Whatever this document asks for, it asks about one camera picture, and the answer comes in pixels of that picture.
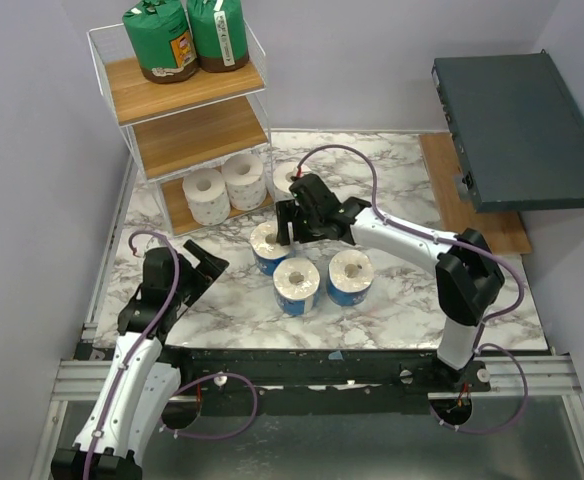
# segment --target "wooden board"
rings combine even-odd
[[[146,80],[136,58],[108,63],[105,70],[119,125],[243,95],[264,86],[251,62],[234,72],[199,70],[185,82],[163,85]]]
[[[478,230],[494,253],[532,252],[517,212],[476,213],[471,202],[459,199],[454,175],[461,173],[461,167],[450,135],[427,134],[420,140],[443,228],[456,233],[466,228]]]
[[[143,122],[133,128],[148,178],[268,140],[245,97]]]
[[[185,194],[183,193],[183,179],[177,178],[176,180],[170,180],[161,184],[161,189],[163,190],[163,197],[165,198],[165,204],[168,208],[168,214],[170,215],[170,220],[172,221],[172,230],[174,235],[183,235],[184,233],[203,228],[203,225],[197,223],[192,218],[192,212],[188,208],[188,202],[185,199]],[[256,209],[267,207],[272,205],[272,197],[268,194],[261,205]],[[232,208],[230,211],[230,216],[228,218],[236,217],[237,215],[242,215],[247,213],[243,210],[237,210]]]

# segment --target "green package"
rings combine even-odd
[[[240,0],[188,0],[187,7],[203,70],[227,72],[248,63]]]
[[[178,82],[196,72],[196,51],[180,0],[142,0],[125,12],[123,25],[148,80]]]

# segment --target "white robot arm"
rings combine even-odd
[[[504,277],[494,261],[449,244],[463,242],[489,252],[483,236],[474,230],[461,235],[433,230],[382,212],[383,221],[364,200],[350,197],[341,203],[315,174],[298,178],[290,191],[294,200],[277,203],[279,243],[290,243],[291,223],[295,241],[331,239],[376,248],[436,277],[439,304],[447,315],[437,357],[450,375],[458,378],[474,356],[481,320]]]
[[[74,448],[57,450],[51,465],[55,480],[141,480],[145,448],[182,380],[179,365],[162,355],[167,335],[229,265],[191,240],[185,248],[199,259],[196,268],[171,247],[146,252],[143,282],[119,314],[104,386]]]

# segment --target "white marble tabletop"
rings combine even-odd
[[[273,134],[275,162],[299,160],[312,147],[326,143],[354,146],[370,156],[379,171],[379,203],[383,210],[412,222],[441,228],[418,137],[400,134],[332,134],[285,132]],[[341,199],[369,199],[371,178],[367,166],[345,151],[330,150],[313,157],[309,165]],[[325,294],[330,258],[351,248],[340,242],[297,246],[323,277],[319,304],[308,314],[290,317],[277,306],[271,277],[261,274],[252,257],[248,238],[261,222],[275,218],[273,207],[227,220],[220,226],[173,239],[182,245],[191,238],[230,267],[176,324],[168,343],[192,347],[228,348],[436,348],[444,315],[437,300],[434,278],[401,259],[378,250],[363,249],[376,279],[366,300],[355,307],[339,307]],[[112,345],[118,312],[141,281],[142,260],[132,255],[127,238],[139,228],[167,233],[150,193],[137,181],[125,219],[109,286],[99,318],[95,344]],[[158,243],[137,239],[139,251]],[[508,256],[523,271],[520,257]],[[493,308],[509,305],[516,285],[506,273],[506,284]],[[526,285],[523,305],[495,319],[483,337],[510,349],[546,349],[541,324]]]

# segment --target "toilet paper roll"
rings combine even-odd
[[[374,267],[365,253],[344,250],[337,253],[328,267],[328,296],[344,307],[358,305],[370,290]]]
[[[307,258],[283,260],[276,267],[273,280],[276,302],[288,315],[302,315],[316,305],[321,277]]]
[[[201,225],[218,225],[230,215],[230,201],[223,176],[213,168],[202,168],[183,179],[183,193],[192,217]]]
[[[276,243],[276,222],[265,222],[257,226],[250,234],[250,245],[257,267],[266,275],[272,276],[276,267],[293,255],[290,245]]]
[[[290,185],[292,185],[292,178],[296,176],[297,165],[299,162],[285,162],[274,169],[272,174],[272,182],[274,183],[275,200],[291,200]],[[310,173],[312,170],[303,165],[302,173]]]
[[[267,193],[263,162],[251,153],[230,157],[221,168],[230,203],[237,210],[254,210]]]

